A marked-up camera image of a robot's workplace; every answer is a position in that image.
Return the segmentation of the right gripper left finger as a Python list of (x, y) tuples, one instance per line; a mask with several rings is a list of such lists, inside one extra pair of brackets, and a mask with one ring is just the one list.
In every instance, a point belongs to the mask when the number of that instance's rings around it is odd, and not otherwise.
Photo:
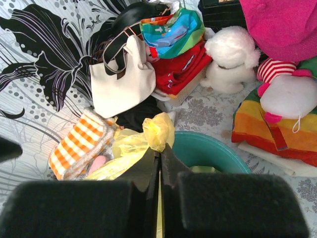
[(3, 238), (154, 238), (159, 155), (148, 149), (114, 180), (20, 184), (0, 216)]

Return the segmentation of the yellow plastic trash bag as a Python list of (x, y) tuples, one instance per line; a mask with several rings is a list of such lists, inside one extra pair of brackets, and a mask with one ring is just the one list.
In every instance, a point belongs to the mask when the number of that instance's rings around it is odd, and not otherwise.
[(152, 148), (162, 152), (163, 143), (174, 144), (175, 112), (160, 113), (153, 119), (146, 118), (142, 124), (145, 130), (138, 133), (131, 129), (116, 130), (112, 145), (113, 159), (86, 177), (88, 180), (114, 180), (126, 172)]

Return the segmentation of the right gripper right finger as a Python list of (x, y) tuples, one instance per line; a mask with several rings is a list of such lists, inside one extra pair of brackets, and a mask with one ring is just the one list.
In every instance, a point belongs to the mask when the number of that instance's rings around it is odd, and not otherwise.
[(194, 173), (169, 146), (161, 153), (165, 238), (307, 238), (298, 200), (281, 177)]

